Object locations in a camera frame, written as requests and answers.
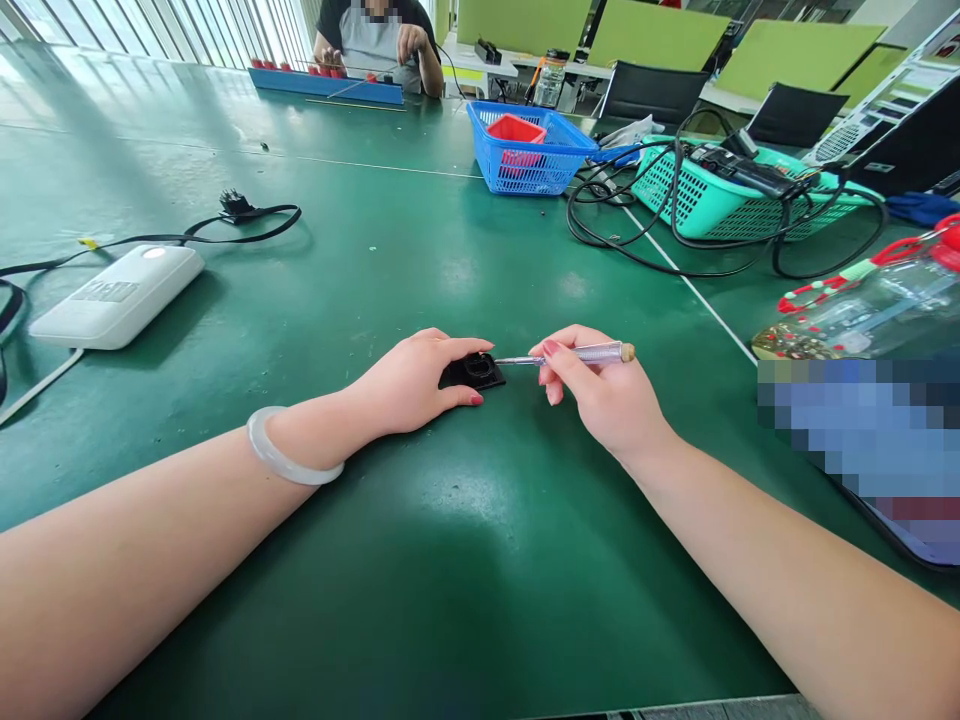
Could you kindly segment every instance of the person's left hand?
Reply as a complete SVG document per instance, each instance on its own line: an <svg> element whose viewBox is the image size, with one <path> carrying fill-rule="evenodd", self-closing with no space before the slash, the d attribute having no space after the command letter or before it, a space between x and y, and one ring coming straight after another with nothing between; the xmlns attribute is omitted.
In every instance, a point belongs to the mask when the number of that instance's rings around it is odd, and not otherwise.
<svg viewBox="0 0 960 720"><path fill-rule="evenodd" d="M397 38L397 62L406 65L407 60L427 46L427 32L419 25L401 25Z"/></svg>
<svg viewBox="0 0 960 720"><path fill-rule="evenodd" d="M466 385L442 390L437 385L451 362L492 348L493 343L479 338L421 330L397 343L343 392L363 408L377 435L411 432L457 405L483 403L483 396Z"/></svg>

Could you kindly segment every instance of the green partition panel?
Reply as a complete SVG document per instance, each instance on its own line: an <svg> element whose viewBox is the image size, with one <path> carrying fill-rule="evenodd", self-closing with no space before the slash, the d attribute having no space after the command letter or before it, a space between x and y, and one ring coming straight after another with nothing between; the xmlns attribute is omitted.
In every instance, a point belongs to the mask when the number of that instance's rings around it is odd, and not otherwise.
<svg viewBox="0 0 960 720"><path fill-rule="evenodd" d="M860 66L837 87L840 95L849 95L845 107L856 107L880 83L887 79L904 61L910 51L906 48L876 45Z"/></svg>
<svg viewBox="0 0 960 720"><path fill-rule="evenodd" d="M754 100L763 100L775 82L827 92L885 30L882 25L757 20L717 87Z"/></svg>
<svg viewBox="0 0 960 720"><path fill-rule="evenodd" d="M437 19L434 23L433 34L437 45L443 45L450 32L450 0L437 0Z"/></svg>
<svg viewBox="0 0 960 720"><path fill-rule="evenodd" d="M719 15L609 0L587 62L609 65L626 60L670 70L702 70L729 22Z"/></svg>
<svg viewBox="0 0 960 720"><path fill-rule="evenodd" d="M572 57L589 10L590 0L460 0L457 41L482 37L501 50L543 55L558 48Z"/></svg>

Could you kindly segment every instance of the pixelated blur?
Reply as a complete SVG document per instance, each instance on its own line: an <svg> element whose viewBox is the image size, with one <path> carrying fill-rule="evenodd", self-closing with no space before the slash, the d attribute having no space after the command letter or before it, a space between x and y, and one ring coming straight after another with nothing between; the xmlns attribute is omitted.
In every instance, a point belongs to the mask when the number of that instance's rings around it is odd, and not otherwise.
<svg viewBox="0 0 960 720"><path fill-rule="evenodd" d="M370 20L370 22L386 22L387 17L400 17L400 13L393 3L390 4L386 13L383 15L371 15L370 9L366 6L366 3L364 3L363 0L353 0L353 7L363 10L364 16Z"/></svg>
<svg viewBox="0 0 960 720"><path fill-rule="evenodd" d="M960 565L960 361L762 361L757 404L911 552Z"/></svg>

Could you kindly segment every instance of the blue plastic basket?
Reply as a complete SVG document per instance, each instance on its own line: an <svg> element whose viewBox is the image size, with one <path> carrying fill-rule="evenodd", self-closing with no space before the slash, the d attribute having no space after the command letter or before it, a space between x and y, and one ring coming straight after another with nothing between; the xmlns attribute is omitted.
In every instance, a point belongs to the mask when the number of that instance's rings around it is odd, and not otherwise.
<svg viewBox="0 0 960 720"><path fill-rule="evenodd" d="M510 113L547 129L543 144L500 140L487 126ZM559 195L599 148L563 115L545 108L472 102L473 148L487 187L498 195Z"/></svg>

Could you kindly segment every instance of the transparent screwdriver handle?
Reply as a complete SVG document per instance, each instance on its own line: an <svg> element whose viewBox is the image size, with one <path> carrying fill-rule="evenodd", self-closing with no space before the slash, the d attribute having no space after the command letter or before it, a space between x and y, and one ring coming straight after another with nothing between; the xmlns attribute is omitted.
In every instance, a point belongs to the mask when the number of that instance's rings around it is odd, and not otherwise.
<svg viewBox="0 0 960 720"><path fill-rule="evenodd" d="M612 365L614 363L630 362L636 355L633 345L619 340L571 349L587 365ZM546 362L543 358L537 358L536 364L545 365Z"/></svg>

